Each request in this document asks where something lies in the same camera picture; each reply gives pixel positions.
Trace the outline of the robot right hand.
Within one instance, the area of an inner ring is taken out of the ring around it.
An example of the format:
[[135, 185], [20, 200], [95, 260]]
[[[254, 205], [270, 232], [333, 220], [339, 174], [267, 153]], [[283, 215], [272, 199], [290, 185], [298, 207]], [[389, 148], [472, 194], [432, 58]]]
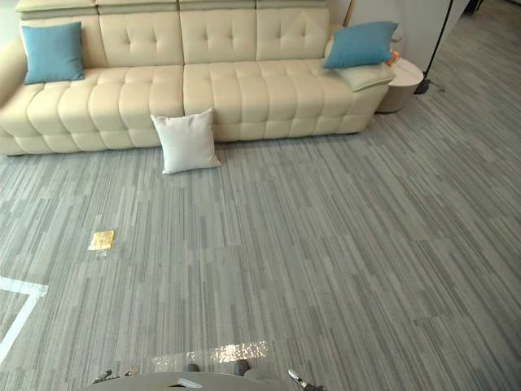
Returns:
[[325, 387], [323, 385], [315, 385], [306, 381], [301, 375], [299, 375], [295, 370], [288, 369], [288, 376], [301, 387], [303, 391], [325, 391]]

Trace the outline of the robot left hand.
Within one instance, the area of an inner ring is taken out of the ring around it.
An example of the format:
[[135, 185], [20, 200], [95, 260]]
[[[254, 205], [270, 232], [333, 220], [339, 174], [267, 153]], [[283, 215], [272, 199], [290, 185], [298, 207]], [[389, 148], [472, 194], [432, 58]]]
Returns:
[[99, 374], [92, 381], [92, 384], [98, 384], [98, 383], [102, 383], [102, 382], [106, 382], [106, 381], [110, 381], [110, 380], [117, 380], [117, 379], [120, 379], [123, 377], [135, 376], [138, 373], [139, 373], [139, 367], [136, 367], [136, 366], [131, 367], [128, 371], [126, 371], [122, 375], [115, 374], [112, 369], [107, 369], [106, 371]]

